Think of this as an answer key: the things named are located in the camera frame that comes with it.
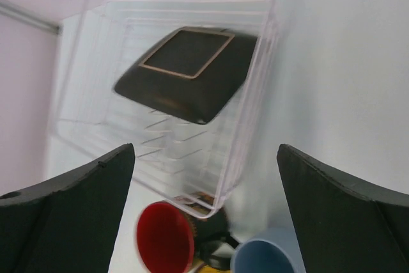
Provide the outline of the clear plastic dish rack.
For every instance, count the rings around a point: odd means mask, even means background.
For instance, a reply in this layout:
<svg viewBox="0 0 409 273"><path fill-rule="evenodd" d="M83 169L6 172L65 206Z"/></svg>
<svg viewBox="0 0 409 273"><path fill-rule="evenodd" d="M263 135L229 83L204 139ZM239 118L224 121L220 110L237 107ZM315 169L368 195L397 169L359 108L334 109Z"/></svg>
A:
<svg viewBox="0 0 409 273"><path fill-rule="evenodd" d="M94 159L123 144L133 180L199 219L246 166L277 43L275 0L84 0L52 121Z"/></svg>

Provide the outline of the yellow round patterned plate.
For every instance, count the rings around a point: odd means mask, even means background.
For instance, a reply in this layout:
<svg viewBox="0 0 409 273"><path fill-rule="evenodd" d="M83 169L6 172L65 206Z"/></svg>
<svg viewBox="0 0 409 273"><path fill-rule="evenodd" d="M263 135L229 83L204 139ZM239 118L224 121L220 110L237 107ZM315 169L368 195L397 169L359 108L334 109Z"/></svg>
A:
<svg viewBox="0 0 409 273"><path fill-rule="evenodd" d="M231 271L230 270L219 270L209 265L203 264L197 268L196 273L231 273Z"/></svg>

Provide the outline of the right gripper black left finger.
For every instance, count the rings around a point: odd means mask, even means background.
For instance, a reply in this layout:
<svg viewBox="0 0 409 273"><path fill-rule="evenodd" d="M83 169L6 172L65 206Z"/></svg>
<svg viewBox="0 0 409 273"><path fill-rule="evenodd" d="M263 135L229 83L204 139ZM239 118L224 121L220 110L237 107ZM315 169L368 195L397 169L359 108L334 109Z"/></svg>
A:
<svg viewBox="0 0 409 273"><path fill-rule="evenodd" d="M135 164L132 144L1 196L1 272L108 272Z"/></svg>

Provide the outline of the black floral square plate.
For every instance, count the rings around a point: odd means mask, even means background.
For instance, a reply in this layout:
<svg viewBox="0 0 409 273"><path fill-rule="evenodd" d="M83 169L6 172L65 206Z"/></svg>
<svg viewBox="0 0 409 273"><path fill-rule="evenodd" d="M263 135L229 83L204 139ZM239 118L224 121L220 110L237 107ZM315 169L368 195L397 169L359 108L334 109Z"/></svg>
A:
<svg viewBox="0 0 409 273"><path fill-rule="evenodd" d="M181 27L148 49L115 83L129 100L206 125L245 82L257 36Z"/></svg>

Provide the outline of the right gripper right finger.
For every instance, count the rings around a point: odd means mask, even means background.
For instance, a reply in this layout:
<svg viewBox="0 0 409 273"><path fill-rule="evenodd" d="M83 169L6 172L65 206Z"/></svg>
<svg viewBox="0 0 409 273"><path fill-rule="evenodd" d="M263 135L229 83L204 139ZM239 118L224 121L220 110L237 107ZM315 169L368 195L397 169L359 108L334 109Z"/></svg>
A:
<svg viewBox="0 0 409 273"><path fill-rule="evenodd" d="M307 272L408 272L408 195L288 144L277 164Z"/></svg>

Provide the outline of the red black mug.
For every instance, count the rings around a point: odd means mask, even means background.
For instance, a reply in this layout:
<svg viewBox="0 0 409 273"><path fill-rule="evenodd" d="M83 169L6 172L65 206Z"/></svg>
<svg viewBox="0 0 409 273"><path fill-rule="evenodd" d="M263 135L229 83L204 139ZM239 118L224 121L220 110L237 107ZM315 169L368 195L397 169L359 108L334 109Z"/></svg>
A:
<svg viewBox="0 0 409 273"><path fill-rule="evenodd" d="M216 250L239 242L229 231L227 212L221 208L206 219L198 219L167 201L147 206L135 225L139 258L148 272L188 272L195 260L218 270L231 268L231 256L218 256Z"/></svg>

